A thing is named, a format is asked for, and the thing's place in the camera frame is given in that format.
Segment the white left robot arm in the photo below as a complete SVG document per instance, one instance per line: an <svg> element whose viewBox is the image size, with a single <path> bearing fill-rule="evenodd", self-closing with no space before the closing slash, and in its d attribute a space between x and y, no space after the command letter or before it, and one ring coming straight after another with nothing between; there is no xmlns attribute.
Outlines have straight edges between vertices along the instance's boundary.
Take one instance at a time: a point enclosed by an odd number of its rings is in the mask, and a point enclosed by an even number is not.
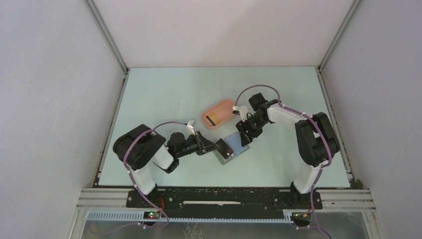
<svg viewBox="0 0 422 239"><path fill-rule="evenodd" d="M217 149L219 146L199 131L192 129L188 137L182 132L174 132L166 139L157 132L157 128L145 124L119 137L112 147L134 188L140 192L138 201L148 208L157 202L154 191L157 184L150 171L152 164L169 174L179 166L181 157L190 154L202 156Z"/></svg>

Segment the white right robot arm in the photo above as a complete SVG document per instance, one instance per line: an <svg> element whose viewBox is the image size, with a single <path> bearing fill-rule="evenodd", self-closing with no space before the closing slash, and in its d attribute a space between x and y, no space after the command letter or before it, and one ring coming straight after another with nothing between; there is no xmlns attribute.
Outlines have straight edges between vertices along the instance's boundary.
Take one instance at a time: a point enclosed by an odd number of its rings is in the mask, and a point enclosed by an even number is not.
<svg viewBox="0 0 422 239"><path fill-rule="evenodd" d="M308 193L315 188L322 170L331 165L334 155L340 151L328 116L323 112L309 116L278 99L268 101L261 93L253 95L249 103L254 113L250 113L245 106L234 105L232 108L233 113L241 118L236 128L242 146L257 138L268 123L283 123L294 128L303 164L293 181L296 191L290 193L289 200L295 208L304 207L310 200Z"/></svg>

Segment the pink oval tray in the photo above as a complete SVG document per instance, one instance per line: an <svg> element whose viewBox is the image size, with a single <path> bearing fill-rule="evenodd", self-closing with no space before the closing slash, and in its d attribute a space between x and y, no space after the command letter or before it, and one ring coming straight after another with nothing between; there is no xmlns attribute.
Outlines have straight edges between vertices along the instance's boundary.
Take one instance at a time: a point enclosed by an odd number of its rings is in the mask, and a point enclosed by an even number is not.
<svg viewBox="0 0 422 239"><path fill-rule="evenodd" d="M205 110L202 115L201 119L204 126L207 129L217 129L221 127L223 124L232 120L236 115L233 114L232 107L234 106L234 101L232 99L224 99L219 103L215 104L214 106L210 107L209 109ZM206 120L206 115L209 113L215 112L220 119L220 122L217 126L210 126L209 122Z"/></svg>

